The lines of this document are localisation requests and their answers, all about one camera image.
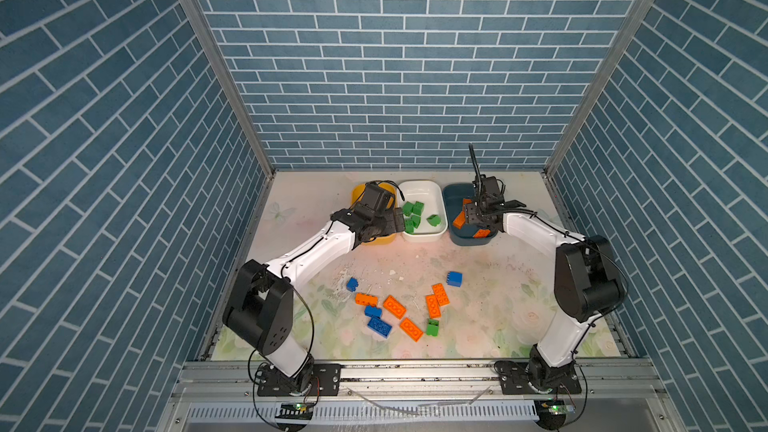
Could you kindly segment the orange lego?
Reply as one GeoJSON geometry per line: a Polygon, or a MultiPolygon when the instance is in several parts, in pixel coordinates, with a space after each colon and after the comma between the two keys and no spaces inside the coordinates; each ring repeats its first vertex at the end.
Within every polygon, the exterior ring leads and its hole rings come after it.
{"type": "Polygon", "coordinates": [[[432,295],[427,295],[425,297],[426,306],[427,306],[427,312],[430,319],[438,319],[441,317],[441,309],[439,302],[437,300],[437,297],[432,295]]]}
{"type": "Polygon", "coordinates": [[[461,211],[458,216],[453,220],[452,225],[457,230],[460,230],[467,222],[466,214],[464,211],[461,211]]]}
{"type": "Polygon", "coordinates": [[[440,307],[447,306],[450,304],[450,300],[447,295],[447,292],[441,283],[434,284],[432,286],[432,290],[433,290],[433,295],[435,296],[437,303],[440,307]]]}
{"type": "Polygon", "coordinates": [[[424,335],[424,332],[410,318],[404,318],[399,326],[400,329],[414,342],[418,342],[424,335]]]}
{"type": "Polygon", "coordinates": [[[377,307],[378,306],[379,299],[376,296],[364,294],[364,293],[357,293],[355,295],[355,303],[357,305],[361,305],[364,307],[377,307]]]}
{"type": "Polygon", "coordinates": [[[401,304],[392,295],[389,295],[382,303],[383,308],[396,317],[398,320],[403,319],[407,313],[407,308],[401,304]]]}

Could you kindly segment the small green lego cube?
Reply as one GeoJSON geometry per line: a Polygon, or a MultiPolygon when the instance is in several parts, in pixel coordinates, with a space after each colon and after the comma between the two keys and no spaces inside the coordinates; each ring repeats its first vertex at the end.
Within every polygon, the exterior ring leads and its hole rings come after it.
{"type": "Polygon", "coordinates": [[[425,204],[422,202],[415,202],[412,206],[412,214],[415,216],[421,216],[424,211],[425,204]]]}

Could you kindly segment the small blue lego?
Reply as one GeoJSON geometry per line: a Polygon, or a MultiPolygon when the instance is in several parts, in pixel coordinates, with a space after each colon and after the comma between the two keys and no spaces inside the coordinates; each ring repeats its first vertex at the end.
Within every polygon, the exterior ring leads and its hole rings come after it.
{"type": "Polygon", "coordinates": [[[350,279],[347,281],[347,283],[346,283],[346,285],[345,285],[345,288],[346,288],[346,290],[347,290],[347,291],[349,291],[349,292],[356,292],[356,291],[357,291],[357,288],[358,288],[358,286],[359,286],[359,282],[358,282],[358,281],[357,281],[357,280],[356,280],[354,277],[352,277],[352,278],[350,278],[350,279]]]}
{"type": "Polygon", "coordinates": [[[370,318],[380,319],[383,315],[383,310],[381,308],[368,305],[364,309],[364,314],[370,318]]]}

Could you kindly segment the large blue lego bottom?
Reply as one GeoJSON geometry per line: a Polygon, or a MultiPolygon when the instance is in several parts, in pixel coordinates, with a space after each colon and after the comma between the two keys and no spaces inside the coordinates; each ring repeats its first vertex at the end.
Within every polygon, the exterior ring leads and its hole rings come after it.
{"type": "Polygon", "coordinates": [[[383,338],[388,338],[392,331],[392,326],[378,317],[371,317],[367,327],[383,338]]]}

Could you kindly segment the orange lego bottom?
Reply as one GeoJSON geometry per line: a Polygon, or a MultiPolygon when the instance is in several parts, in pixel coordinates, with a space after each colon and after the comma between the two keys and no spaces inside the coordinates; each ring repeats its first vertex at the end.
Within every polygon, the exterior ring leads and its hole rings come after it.
{"type": "Polygon", "coordinates": [[[414,342],[418,342],[424,335],[424,332],[410,318],[404,318],[399,326],[400,329],[414,342]]]}

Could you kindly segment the green lego bottom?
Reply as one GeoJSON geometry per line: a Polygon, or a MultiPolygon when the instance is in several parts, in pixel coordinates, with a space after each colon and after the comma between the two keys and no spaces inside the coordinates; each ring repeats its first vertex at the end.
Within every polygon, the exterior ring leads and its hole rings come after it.
{"type": "Polygon", "coordinates": [[[440,324],[437,319],[430,318],[427,321],[426,334],[428,336],[437,337],[439,335],[440,324]]]}

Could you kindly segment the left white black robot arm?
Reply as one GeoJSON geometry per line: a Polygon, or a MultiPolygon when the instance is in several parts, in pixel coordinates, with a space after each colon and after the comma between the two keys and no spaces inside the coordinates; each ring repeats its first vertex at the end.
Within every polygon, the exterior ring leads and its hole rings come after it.
{"type": "Polygon", "coordinates": [[[362,244],[405,230],[397,201],[404,193],[392,181],[364,185],[352,204],[282,256],[266,263],[246,261],[237,271],[223,310],[223,325],[247,342],[276,372],[290,394],[311,388],[314,358],[292,337],[299,289],[336,259],[362,244]]]}

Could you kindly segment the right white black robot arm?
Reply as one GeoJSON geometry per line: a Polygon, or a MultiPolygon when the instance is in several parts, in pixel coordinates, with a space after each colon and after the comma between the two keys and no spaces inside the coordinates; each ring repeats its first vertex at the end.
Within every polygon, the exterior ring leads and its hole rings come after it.
{"type": "Polygon", "coordinates": [[[526,204],[504,197],[505,186],[480,171],[473,145],[474,198],[463,206],[466,220],[483,230],[516,237],[548,259],[558,310],[543,338],[529,354],[526,379],[548,393],[575,376],[579,346],[597,321],[613,312],[627,296],[623,273],[603,236],[584,236],[562,229],[526,204]]]}

